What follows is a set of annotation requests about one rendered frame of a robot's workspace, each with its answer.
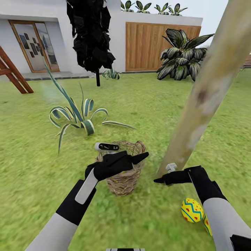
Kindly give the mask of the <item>wicker basket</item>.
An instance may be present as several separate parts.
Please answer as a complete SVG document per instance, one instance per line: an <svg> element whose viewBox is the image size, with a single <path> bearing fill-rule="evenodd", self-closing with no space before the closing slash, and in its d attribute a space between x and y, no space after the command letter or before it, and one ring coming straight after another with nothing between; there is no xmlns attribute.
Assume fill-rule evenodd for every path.
<svg viewBox="0 0 251 251"><path fill-rule="evenodd" d="M132 146L132 150L135 150L135 148L138 149L137 154L145 154L145 145L142 143L142 141L137 141L135 144L133 144L126 140L119 140L111 142L111 144L129 144L130 147ZM141 145L141 148L138 146L138 144ZM103 152L104 151L99 152L97 158L95 158L95 162L102 162ZM117 196L124 196L133 192L138 178L140 177L140 173L145 166L145 159L142 160L138 165L138 167L133 166L134 169L132 170L121 172L105 179L107 187L111 193Z"/></svg>

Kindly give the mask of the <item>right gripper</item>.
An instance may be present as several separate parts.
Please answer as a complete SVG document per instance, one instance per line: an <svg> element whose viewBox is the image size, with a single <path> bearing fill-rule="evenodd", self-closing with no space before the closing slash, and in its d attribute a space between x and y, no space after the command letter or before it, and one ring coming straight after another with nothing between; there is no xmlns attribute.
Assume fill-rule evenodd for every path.
<svg viewBox="0 0 251 251"><path fill-rule="evenodd" d="M164 174L161 178L157 178L155 183L161 183L163 184L164 182L166 185L171 185L175 183L183 183L178 175L180 171L173 171L168 174Z"/></svg>

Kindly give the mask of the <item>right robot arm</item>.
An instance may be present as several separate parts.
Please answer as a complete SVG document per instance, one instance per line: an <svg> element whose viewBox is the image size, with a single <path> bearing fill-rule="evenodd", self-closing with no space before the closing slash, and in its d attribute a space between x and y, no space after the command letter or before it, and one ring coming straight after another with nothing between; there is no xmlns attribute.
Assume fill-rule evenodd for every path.
<svg viewBox="0 0 251 251"><path fill-rule="evenodd" d="M199 165L175 171L177 165L166 166L168 174L155 183L166 185L193 183L205 210L217 251L251 251L251 229L223 195L219 185L211 182Z"/></svg>

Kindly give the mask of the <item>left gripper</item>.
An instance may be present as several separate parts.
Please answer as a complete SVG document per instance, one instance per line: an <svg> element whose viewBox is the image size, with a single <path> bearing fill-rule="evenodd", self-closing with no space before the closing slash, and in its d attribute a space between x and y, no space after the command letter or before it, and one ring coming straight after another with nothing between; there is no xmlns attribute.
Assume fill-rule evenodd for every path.
<svg viewBox="0 0 251 251"><path fill-rule="evenodd" d="M121 172L132 170L133 166L138 165L142 160L149 156L145 154L131 155L126 150L115 152L114 154L105 154L100 164L102 176L109 178Z"/></svg>

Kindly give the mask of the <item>easter egg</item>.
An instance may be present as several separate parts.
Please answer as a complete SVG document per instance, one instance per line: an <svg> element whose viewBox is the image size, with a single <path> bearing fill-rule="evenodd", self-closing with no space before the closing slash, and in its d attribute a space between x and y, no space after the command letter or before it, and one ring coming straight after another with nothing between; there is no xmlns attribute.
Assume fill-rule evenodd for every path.
<svg viewBox="0 0 251 251"><path fill-rule="evenodd" d="M205 225L205 228L206 228L207 232L213 237L212 231L210 229L210 225L209 225L209 222L208 222L208 219L207 219L206 215L204 217L204 225Z"/></svg>
<svg viewBox="0 0 251 251"><path fill-rule="evenodd" d="M199 222L203 219L203 209L199 203L192 198L186 198L182 202L182 215L189 222Z"/></svg>

